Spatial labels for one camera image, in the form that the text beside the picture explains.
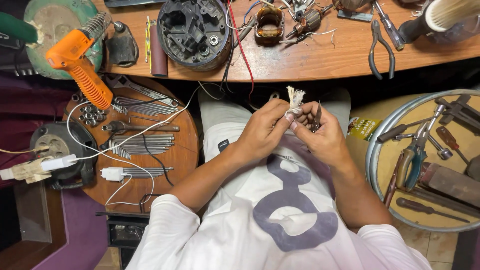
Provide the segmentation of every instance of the fingernail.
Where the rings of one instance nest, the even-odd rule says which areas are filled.
[[[290,124],[290,129],[295,131],[295,129],[297,128],[298,124],[297,122],[293,121],[291,124]]]
[[[291,113],[287,113],[287,115],[285,116],[285,118],[290,122],[292,123],[293,120],[295,120],[295,116]]]

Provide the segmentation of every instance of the paintbrush bristles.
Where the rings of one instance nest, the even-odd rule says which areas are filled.
[[[428,26],[437,32],[445,32],[454,24],[480,14],[480,0],[435,0],[427,9]]]

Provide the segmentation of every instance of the coiled spring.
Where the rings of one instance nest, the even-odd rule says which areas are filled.
[[[97,41],[112,23],[112,16],[106,12],[99,12],[80,28],[81,31],[88,34],[90,39]]]

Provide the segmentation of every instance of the green sanding disc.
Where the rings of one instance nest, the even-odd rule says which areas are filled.
[[[57,80],[72,80],[63,70],[53,69],[45,54],[70,31],[82,27],[98,13],[90,0],[32,0],[25,10],[24,21],[35,22],[44,33],[43,44],[26,47],[28,58],[39,74]],[[102,63],[102,43],[96,42],[86,53],[98,72]]]

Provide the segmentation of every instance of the adjustable wrench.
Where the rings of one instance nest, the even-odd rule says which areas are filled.
[[[132,90],[135,90],[139,93],[142,93],[146,95],[147,97],[151,97],[153,99],[159,99],[159,98],[165,98],[162,100],[159,100],[162,103],[165,103],[173,108],[178,107],[178,102],[174,100],[173,98],[167,97],[165,95],[162,95],[160,93],[157,93],[153,90],[150,90],[148,88],[145,88],[143,86],[140,86],[134,82],[132,82],[130,79],[128,79],[127,76],[125,75],[117,75],[114,79],[110,79],[108,76],[105,76],[105,80],[107,81],[107,84],[110,88],[130,88]]]

